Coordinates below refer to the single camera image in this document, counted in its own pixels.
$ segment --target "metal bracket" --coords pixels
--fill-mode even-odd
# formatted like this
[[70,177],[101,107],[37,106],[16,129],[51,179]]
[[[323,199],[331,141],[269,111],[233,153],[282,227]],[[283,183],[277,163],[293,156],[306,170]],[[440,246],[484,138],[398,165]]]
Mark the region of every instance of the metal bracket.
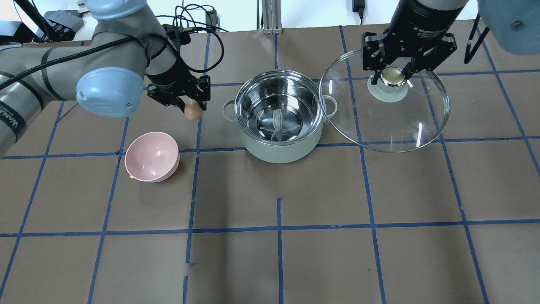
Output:
[[262,32],[267,35],[283,33],[281,0],[262,0],[262,23]]

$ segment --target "glass lid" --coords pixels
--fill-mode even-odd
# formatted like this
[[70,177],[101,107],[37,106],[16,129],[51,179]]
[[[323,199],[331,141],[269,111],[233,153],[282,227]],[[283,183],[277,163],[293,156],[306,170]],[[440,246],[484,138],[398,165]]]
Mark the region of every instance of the glass lid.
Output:
[[442,132],[450,113],[444,85],[425,70],[405,80],[407,61],[400,60],[382,70],[376,82],[375,73],[362,68],[362,50],[344,54],[326,70],[320,100],[336,100],[337,109],[321,107],[345,138],[367,149],[399,153],[421,148]]

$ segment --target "pot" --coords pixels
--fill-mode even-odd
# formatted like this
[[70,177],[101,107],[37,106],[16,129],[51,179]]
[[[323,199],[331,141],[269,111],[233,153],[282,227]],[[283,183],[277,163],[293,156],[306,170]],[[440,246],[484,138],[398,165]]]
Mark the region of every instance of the pot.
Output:
[[[323,95],[334,104],[331,96]],[[225,109],[234,104],[234,118]],[[306,76],[290,70],[274,70],[248,80],[236,96],[223,105],[223,117],[236,122],[246,149],[271,163],[296,161],[315,148],[326,120],[319,89]]]

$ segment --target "lid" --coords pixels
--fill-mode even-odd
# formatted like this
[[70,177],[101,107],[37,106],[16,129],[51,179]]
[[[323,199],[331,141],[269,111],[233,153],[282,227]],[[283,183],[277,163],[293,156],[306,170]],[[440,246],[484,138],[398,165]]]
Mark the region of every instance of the lid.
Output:
[[326,119],[346,139],[371,150],[399,153],[433,141],[448,121],[448,94],[434,72],[424,70],[406,80],[406,63],[400,58],[373,84],[374,72],[353,77],[364,72],[362,50],[336,59],[319,85],[321,97],[337,101],[337,112],[332,115],[334,107],[328,107]]

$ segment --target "black plug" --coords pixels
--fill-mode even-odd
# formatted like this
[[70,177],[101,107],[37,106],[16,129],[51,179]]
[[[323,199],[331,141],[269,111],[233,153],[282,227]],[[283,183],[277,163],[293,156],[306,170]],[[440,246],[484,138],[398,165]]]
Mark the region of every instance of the black plug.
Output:
[[360,16],[360,24],[364,22],[364,10],[366,9],[366,0],[353,0],[353,12]]

